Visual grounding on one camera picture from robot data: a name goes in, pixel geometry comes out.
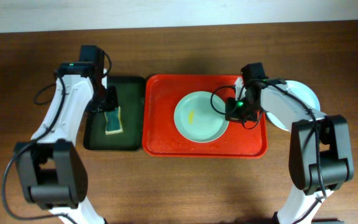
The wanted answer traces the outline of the green yellow sponge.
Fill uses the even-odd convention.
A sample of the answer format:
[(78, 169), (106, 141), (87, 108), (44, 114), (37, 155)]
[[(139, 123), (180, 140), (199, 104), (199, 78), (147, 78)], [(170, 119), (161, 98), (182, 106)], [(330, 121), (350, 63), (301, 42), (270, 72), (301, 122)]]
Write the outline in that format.
[(105, 135), (122, 133), (122, 121), (121, 121), (121, 107), (118, 106), (114, 111), (107, 111), (104, 113), (106, 120)]

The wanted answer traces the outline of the mint green round plate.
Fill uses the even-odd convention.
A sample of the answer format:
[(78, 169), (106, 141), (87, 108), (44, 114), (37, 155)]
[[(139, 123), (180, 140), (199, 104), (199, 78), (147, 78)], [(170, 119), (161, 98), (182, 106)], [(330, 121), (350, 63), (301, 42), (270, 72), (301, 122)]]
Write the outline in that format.
[(225, 102), (208, 91), (196, 91), (184, 96), (176, 105), (173, 122), (187, 140), (197, 143), (220, 138), (229, 126), (222, 114)]

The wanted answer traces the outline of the light blue round plate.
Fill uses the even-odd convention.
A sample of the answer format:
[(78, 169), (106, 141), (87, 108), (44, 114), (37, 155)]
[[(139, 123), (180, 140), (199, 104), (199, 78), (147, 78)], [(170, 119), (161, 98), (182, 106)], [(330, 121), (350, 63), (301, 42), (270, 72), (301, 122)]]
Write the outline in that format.
[(287, 80), (287, 85), (294, 95), (299, 97), (301, 100), (303, 100), (305, 103), (307, 103), (314, 109), (319, 111), (321, 110), (321, 105), (319, 103), (318, 97), (311, 88), (301, 82), (294, 80)]

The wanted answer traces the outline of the white round plate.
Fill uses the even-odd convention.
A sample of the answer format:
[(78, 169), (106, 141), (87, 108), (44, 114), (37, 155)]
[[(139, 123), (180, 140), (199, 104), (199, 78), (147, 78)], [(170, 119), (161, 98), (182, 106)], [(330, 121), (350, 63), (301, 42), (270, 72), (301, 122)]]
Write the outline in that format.
[(286, 132), (290, 132), (290, 130), (288, 129), (288, 125), (290, 121), (288, 117), (286, 116), (276, 117), (273, 113), (270, 112), (267, 112), (266, 115), (273, 125)]

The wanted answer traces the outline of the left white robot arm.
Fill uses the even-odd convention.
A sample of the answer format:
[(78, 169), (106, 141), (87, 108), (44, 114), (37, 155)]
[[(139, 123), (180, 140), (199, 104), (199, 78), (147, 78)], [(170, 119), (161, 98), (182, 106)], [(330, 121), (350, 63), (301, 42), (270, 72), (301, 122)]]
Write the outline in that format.
[(88, 175), (75, 149), (86, 111), (113, 111), (114, 92), (99, 62), (67, 62), (55, 72), (55, 93), (42, 124), (18, 142), (8, 166), (16, 166), (24, 198), (63, 223), (105, 223), (87, 197)]

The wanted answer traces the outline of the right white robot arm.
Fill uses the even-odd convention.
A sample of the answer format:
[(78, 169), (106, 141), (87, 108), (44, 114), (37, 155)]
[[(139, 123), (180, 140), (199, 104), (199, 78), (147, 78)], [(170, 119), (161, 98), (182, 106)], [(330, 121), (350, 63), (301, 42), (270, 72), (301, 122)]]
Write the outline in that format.
[(323, 202), (354, 176), (346, 119), (314, 109), (280, 78), (238, 78), (232, 89), (228, 121), (257, 121), (260, 113), (268, 112), (291, 134), (288, 169), (293, 187), (272, 221), (312, 223)]

